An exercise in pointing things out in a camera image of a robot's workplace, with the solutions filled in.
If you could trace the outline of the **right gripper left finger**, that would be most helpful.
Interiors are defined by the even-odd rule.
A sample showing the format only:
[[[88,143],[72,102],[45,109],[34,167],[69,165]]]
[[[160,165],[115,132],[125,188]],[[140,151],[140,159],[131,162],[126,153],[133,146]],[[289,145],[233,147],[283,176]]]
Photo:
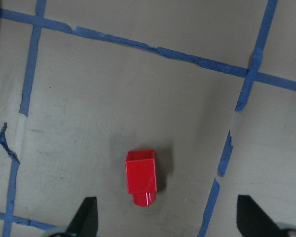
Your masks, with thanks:
[[[98,232],[96,197],[86,197],[65,230],[66,237],[96,237]]]

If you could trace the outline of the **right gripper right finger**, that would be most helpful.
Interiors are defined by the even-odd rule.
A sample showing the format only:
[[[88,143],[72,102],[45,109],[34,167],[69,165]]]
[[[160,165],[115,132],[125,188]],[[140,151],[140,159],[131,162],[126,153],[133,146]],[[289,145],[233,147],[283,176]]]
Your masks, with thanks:
[[[279,237],[280,228],[249,196],[237,198],[236,225],[243,237]]]

